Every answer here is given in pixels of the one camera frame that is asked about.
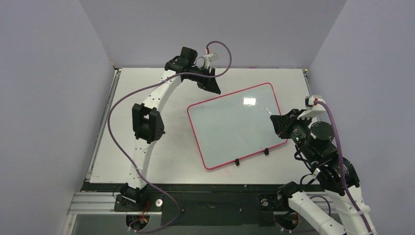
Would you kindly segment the black whiteboard marker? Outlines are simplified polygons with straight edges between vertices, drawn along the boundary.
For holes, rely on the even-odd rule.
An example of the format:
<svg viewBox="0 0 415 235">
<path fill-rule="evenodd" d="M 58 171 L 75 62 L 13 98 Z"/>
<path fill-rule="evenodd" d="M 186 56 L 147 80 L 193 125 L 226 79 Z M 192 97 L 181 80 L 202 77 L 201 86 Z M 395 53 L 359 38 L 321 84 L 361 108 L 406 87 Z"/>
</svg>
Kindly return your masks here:
<svg viewBox="0 0 415 235">
<path fill-rule="evenodd" d="M 266 112 L 268 113 L 269 116 L 273 115 L 273 113 L 268 108 L 265 107 L 265 110 L 266 110 Z"/>
</svg>

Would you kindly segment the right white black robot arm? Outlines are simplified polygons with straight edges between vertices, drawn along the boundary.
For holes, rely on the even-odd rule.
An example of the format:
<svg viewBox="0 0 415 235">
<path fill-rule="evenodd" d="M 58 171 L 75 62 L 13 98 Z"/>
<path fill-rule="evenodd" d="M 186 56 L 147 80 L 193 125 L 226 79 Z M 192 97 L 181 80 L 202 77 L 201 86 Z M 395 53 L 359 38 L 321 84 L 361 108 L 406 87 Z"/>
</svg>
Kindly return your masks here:
<svg viewBox="0 0 415 235">
<path fill-rule="evenodd" d="M 303 113 L 305 110 L 292 109 L 285 115 L 271 115 L 270 120 L 278 137 L 294 142 L 295 157 L 308 166 L 341 221 L 325 213 L 294 182 L 278 189 L 277 205 L 297 212 L 321 235 L 375 235 L 377 231 L 369 217 L 370 208 L 363 201 L 357 173 L 332 143 L 335 138 L 332 125 L 301 118 Z"/>
</svg>

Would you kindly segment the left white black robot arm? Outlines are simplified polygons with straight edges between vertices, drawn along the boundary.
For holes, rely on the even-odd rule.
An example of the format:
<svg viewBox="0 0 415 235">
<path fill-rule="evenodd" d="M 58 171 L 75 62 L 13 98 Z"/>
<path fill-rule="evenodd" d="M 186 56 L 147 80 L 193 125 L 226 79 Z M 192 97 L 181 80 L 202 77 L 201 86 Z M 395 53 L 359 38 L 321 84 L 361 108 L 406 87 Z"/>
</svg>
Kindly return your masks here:
<svg viewBox="0 0 415 235">
<path fill-rule="evenodd" d="M 134 132 L 135 150 L 133 156 L 128 156 L 132 168 L 127 176 L 125 185 L 120 190 L 121 197 L 127 200 L 127 205 L 135 211 L 150 206 L 145 192 L 147 170 L 153 148 L 157 141 L 165 134 L 161 112 L 173 91 L 188 79 L 196 82 L 198 88 L 220 94 L 220 88 L 215 79 L 215 69 L 211 62 L 218 59 L 218 55 L 206 49 L 202 56 L 203 65 L 195 64 L 198 54 L 195 50 L 183 47 L 180 55 L 169 60 L 162 73 L 161 79 L 151 85 L 152 92 L 142 103 L 132 106 L 132 129 Z"/>
</svg>

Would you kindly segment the pink-framed whiteboard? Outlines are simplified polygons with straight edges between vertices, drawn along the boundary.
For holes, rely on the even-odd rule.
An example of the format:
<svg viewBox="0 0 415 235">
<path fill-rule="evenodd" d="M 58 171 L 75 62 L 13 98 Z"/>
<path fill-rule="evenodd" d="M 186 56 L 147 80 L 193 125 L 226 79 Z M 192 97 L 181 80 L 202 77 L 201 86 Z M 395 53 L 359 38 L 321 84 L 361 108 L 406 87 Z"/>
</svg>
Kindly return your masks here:
<svg viewBox="0 0 415 235">
<path fill-rule="evenodd" d="M 276 135 L 265 107 L 273 115 L 281 113 L 269 82 L 188 106 L 187 115 L 205 169 L 234 164 L 235 159 L 241 161 L 286 143 Z"/>
</svg>

